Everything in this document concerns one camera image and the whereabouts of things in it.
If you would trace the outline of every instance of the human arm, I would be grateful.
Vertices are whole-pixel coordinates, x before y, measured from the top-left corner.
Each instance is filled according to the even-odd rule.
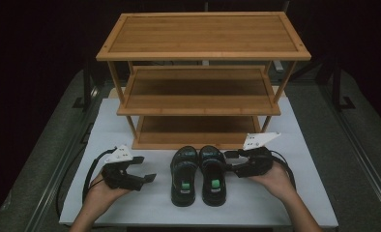
[[[91,187],[86,195],[84,203],[76,217],[70,232],[91,231],[94,222],[105,213],[109,207],[121,196],[130,190],[117,188],[111,189],[100,174],[91,182]]]
[[[274,162],[272,169],[265,175],[250,178],[262,184],[273,196],[283,203],[296,232],[322,231],[302,198],[293,188],[281,164]]]

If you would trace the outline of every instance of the middle shelf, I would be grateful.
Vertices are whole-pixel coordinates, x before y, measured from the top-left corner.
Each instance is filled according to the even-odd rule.
[[[118,115],[280,115],[265,66],[134,66]]]

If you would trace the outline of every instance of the black sandal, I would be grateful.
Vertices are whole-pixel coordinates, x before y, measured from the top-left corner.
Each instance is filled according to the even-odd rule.
[[[194,174],[197,169],[197,152],[192,146],[179,149],[170,163],[172,175],[171,200],[179,207],[191,205],[195,199]]]
[[[203,174],[202,199],[209,206],[221,206],[226,201],[226,161],[214,146],[204,146],[199,152],[199,167]]]

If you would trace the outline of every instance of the green sticker inside shoe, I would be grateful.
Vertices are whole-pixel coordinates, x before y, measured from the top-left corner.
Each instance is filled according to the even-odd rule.
[[[218,189],[218,188],[220,188],[220,181],[212,180],[212,189]]]
[[[189,182],[182,182],[182,190],[189,190],[191,188],[191,184]]]

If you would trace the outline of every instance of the top shelf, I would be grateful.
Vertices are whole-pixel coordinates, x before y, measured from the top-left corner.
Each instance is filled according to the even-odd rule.
[[[309,60],[284,12],[121,14],[98,61]]]

